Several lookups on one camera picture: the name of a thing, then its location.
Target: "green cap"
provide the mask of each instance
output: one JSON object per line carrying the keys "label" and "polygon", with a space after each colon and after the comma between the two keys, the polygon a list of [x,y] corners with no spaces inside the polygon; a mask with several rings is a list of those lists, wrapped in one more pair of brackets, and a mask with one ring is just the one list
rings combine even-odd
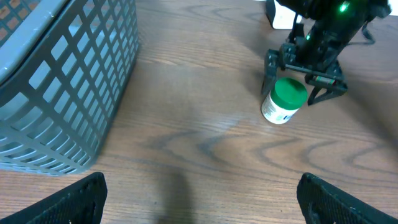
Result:
{"label": "green cap", "polygon": [[271,91],[273,102],[285,110],[299,109],[307,100],[307,89],[292,78],[281,78]]}

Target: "basket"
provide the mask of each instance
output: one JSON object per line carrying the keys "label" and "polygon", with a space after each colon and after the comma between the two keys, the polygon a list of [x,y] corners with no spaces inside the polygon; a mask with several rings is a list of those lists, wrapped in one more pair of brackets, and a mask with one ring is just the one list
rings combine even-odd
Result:
{"label": "basket", "polygon": [[135,0],[2,0],[0,18],[0,169],[89,169],[136,61]]}

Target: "table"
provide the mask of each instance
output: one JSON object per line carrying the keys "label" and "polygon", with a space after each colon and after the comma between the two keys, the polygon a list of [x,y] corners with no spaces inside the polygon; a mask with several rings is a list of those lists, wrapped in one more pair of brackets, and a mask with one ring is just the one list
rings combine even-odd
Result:
{"label": "table", "polygon": [[258,2],[137,0],[137,13],[141,52],[97,163],[64,177],[0,171],[0,217],[94,171],[108,185],[102,223],[304,223],[304,172],[398,217],[398,17],[340,55],[348,94],[275,125],[260,112],[263,57],[289,32]]}

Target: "wood grain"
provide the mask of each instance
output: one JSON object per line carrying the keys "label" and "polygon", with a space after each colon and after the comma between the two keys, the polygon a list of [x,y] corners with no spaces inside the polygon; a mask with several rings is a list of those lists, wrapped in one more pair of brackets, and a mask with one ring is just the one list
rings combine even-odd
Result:
{"label": "wood grain", "polygon": [[65,177],[0,171],[0,217],[94,171],[108,185],[103,223],[304,223],[304,172],[398,217],[398,17],[341,54],[347,95],[278,126],[259,111],[263,56],[289,32],[258,2],[137,0],[137,13],[139,60],[97,163]]}

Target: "green light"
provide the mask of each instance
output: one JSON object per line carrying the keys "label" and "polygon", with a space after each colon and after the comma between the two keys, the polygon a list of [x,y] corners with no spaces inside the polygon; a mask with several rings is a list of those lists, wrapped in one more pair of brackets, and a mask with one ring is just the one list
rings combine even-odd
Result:
{"label": "green light", "polygon": [[343,2],[342,5],[340,6],[340,12],[344,12],[345,10],[347,10],[349,6],[349,2]]}

